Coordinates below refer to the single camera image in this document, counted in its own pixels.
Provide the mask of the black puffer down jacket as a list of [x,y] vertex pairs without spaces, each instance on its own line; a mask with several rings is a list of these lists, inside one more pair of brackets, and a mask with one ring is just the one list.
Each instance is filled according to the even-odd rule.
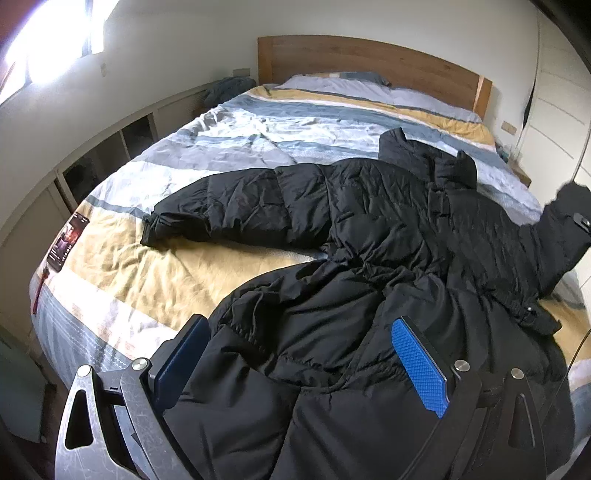
[[384,132],[377,159],[211,175],[160,201],[141,242],[232,241],[322,258],[253,278],[211,313],[211,341],[166,421],[205,479],[393,479],[436,423],[391,340],[407,317],[451,360],[522,369],[549,470],[575,417],[557,320],[540,305],[581,260],[590,192],[564,185],[533,224],[476,187],[476,166]]

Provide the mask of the white wardrobe doors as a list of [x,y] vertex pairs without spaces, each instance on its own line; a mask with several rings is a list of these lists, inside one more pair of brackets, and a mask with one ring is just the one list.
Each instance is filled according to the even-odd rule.
[[543,205],[565,183],[590,185],[590,72],[559,28],[538,15],[538,61],[518,164]]

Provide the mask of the wooden bedside table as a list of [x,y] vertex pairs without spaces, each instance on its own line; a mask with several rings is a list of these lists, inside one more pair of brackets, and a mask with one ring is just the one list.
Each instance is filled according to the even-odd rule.
[[510,170],[518,177],[520,182],[524,184],[527,188],[531,186],[532,180],[531,178],[525,173],[525,171],[520,167],[519,163],[514,159],[510,159],[507,162],[508,167]]

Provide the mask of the striped blue yellow duvet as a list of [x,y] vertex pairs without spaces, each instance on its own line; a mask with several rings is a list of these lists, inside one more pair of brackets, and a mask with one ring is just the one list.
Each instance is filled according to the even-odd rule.
[[589,248],[588,190],[541,207],[480,116],[410,91],[259,86],[95,187],[31,281],[60,380],[151,355],[200,313],[304,394],[411,388],[410,317],[479,372],[521,368],[550,422],[583,418],[580,335],[547,296]]

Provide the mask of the smartphone with lit screen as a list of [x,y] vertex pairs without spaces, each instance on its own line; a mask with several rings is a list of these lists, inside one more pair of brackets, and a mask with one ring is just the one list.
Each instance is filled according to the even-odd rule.
[[88,224],[88,218],[74,213],[62,227],[46,257],[47,264],[53,271],[59,272],[63,268],[69,253]]

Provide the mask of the white cubby shelf unit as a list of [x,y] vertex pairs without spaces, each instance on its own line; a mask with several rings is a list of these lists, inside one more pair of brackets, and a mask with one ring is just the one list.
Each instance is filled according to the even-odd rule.
[[1,326],[24,340],[28,285],[82,196],[202,109],[204,86],[137,111],[92,109],[56,95],[1,107]]

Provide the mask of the grey blue pillow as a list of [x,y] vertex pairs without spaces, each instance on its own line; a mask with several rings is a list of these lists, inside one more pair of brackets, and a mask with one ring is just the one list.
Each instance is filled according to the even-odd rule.
[[409,107],[440,114],[447,118],[481,123],[481,117],[470,110],[452,106],[428,94],[408,88],[389,87],[376,82],[379,76],[370,74],[364,78],[341,78],[328,76],[294,75],[276,89],[297,89],[314,93],[336,94],[359,100],[380,102],[394,107]]

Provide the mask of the dark cloth on shelf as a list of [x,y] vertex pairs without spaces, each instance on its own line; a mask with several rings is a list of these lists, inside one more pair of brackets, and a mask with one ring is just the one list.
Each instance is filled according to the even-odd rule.
[[214,82],[204,94],[204,108],[211,109],[256,87],[256,80],[246,76],[225,77]]

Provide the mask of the wooden bed headboard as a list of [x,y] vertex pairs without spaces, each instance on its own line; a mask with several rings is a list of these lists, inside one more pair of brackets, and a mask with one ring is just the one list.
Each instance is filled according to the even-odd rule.
[[259,82],[283,83],[297,74],[374,72],[396,87],[431,95],[486,115],[493,82],[460,65],[411,48],[344,36],[280,35],[257,40]]

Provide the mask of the beige wall switch plate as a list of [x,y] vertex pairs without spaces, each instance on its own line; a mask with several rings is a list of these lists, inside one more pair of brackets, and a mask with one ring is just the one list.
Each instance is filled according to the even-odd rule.
[[512,136],[517,133],[517,128],[507,121],[502,122],[501,129]]

